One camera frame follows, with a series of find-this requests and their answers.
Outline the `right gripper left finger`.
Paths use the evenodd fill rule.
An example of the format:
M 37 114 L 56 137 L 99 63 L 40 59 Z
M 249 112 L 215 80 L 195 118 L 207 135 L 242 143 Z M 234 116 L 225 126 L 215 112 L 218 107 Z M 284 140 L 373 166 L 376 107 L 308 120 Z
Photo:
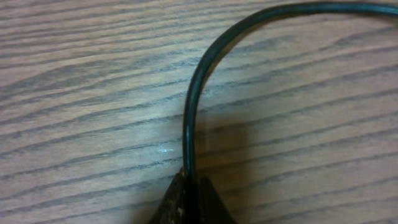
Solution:
M 180 169 L 148 224 L 186 224 L 186 183 L 183 169 Z

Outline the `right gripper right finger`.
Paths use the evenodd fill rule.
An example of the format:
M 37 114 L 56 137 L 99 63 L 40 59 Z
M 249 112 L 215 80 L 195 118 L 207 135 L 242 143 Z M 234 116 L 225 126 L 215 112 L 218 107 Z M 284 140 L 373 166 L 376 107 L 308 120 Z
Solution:
M 202 177 L 198 188 L 202 224 L 237 224 L 209 177 Z

